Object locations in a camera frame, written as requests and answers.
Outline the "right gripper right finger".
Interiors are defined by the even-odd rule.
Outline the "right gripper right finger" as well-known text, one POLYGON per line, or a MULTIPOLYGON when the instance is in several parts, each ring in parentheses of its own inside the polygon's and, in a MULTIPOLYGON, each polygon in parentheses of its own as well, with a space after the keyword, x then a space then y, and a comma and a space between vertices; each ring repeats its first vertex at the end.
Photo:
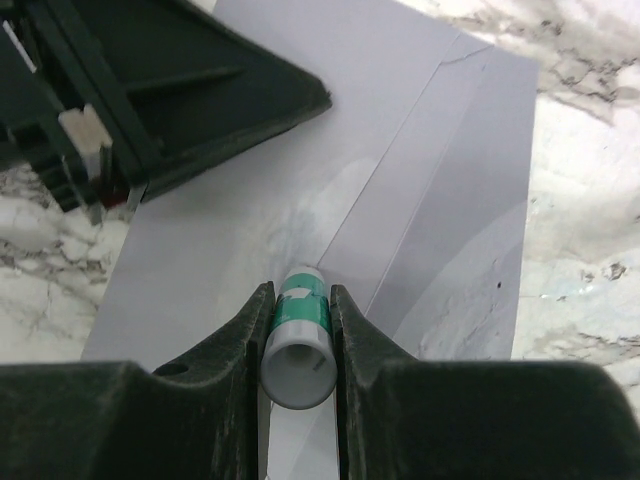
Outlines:
POLYGON ((635 479, 618 384, 572 361, 421 361, 330 294, 343 479, 635 479))

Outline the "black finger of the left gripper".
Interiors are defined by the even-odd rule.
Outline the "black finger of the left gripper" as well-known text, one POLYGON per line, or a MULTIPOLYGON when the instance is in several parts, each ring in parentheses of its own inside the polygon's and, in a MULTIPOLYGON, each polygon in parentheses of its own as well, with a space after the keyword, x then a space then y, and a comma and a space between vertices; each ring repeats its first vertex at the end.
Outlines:
POLYGON ((188 1, 53 1, 109 132, 116 176, 148 200, 327 111, 315 75, 188 1))

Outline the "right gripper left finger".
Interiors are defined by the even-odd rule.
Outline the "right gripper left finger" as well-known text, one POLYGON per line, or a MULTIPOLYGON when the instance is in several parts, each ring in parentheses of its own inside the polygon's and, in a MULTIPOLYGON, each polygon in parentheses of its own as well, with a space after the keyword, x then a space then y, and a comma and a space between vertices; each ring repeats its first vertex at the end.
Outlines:
POLYGON ((262 479, 269 403, 259 362, 275 305, 261 284, 200 343, 132 361, 5 365, 5 479, 262 479))

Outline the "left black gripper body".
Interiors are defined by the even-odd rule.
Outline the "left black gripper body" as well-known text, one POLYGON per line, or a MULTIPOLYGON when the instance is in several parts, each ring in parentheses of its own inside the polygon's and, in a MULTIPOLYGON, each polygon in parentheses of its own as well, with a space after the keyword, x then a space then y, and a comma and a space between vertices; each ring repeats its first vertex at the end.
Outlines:
POLYGON ((63 210, 149 200, 149 103, 149 2, 2 2, 1 164, 63 210))

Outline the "green white glue stick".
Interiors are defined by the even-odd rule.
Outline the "green white glue stick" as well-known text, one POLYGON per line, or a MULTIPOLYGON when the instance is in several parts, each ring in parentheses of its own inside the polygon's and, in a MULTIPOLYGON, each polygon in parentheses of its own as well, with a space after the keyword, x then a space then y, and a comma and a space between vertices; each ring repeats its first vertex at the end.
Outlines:
POLYGON ((324 402, 337 381, 328 290, 319 270, 285 277, 261 360, 261 383, 276 404, 306 410, 324 402))

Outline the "grey envelope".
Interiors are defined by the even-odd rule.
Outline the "grey envelope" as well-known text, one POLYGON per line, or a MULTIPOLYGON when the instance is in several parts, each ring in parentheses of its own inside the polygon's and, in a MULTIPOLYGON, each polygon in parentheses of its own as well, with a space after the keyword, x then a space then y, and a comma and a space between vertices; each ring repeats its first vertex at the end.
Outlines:
POLYGON ((212 13, 332 107, 137 209, 83 358, 154 369, 301 265, 418 358, 509 358, 537 64, 394 1, 212 13))

